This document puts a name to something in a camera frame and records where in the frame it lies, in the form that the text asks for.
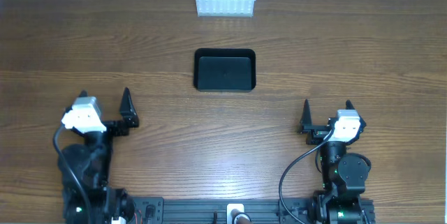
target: wood grain surface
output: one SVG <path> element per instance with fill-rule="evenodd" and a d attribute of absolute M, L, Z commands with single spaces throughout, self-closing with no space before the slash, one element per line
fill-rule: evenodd
<path fill-rule="evenodd" d="M 63 221 L 51 137 L 86 89 L 118 119 L 129 87 L 141 125 L 117 138 L 110 181 L 168 199 L 277 199 L 309 149 L 305 98 L 324 124 L 351 99 L 368 123 L 352 150 L 373 168 L 378 223 L 442 223 L 447 0 L 257 0 L 253 18 L 197 17 L 194 0 L 0 0 L 1 222 Z M 200 47 L 251 48 L 256 88 L 200 93 Z M 81 142 L 64 133 L 63 146 Z M 321 189 L 313 159 L 287 197 Z"/>

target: wooden table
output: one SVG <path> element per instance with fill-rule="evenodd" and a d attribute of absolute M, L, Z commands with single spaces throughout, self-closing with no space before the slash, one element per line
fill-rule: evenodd
<path fill-rule="evenodd" d="M 441 223 L 446 2 L 257 0 L 253 18 L 218 18 L 197 17 L 194 0 L 1 0 L 1 221 L 63 221 L 51 137 L 64 108 L 86 89 L 118 119 L 129 87 L 141 125 L 116 139 L 110 181 L 132 195 L 277 199 L 310 148 L 296 133 L 304 99 L 316 124 L 351 99 L 377 221 Z M 256 88 L 196 91 L 200 47 L 253 49 Z M 284 182 L 287 197 L 317 189 L 313 158 Z"/>

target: brown tabletop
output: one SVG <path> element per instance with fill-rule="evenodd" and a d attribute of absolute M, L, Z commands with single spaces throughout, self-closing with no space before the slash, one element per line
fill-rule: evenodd
<path fill-rule="evenodd" d="M 257 0 L 253 18 L 197 17 L 194 0 L 0 0 L 1 222 L 63 221 L 51 137 L 82 89 L 118 119 L 129 87 L 140 127 L 115 139 L 111 186 L 167 199 L 277 199 L 310 147 L 296 130 L 351 99 L 368 124 L 350 151 L 372 171 L 379 223 L 442 223 L 447 0 Z M 251 48 L 250 93 L 194 89 L 200 47 Z M 61 145 L 82 143 L 64 133 Z M 321 189 L 314 159 L 286 197 Z"/>

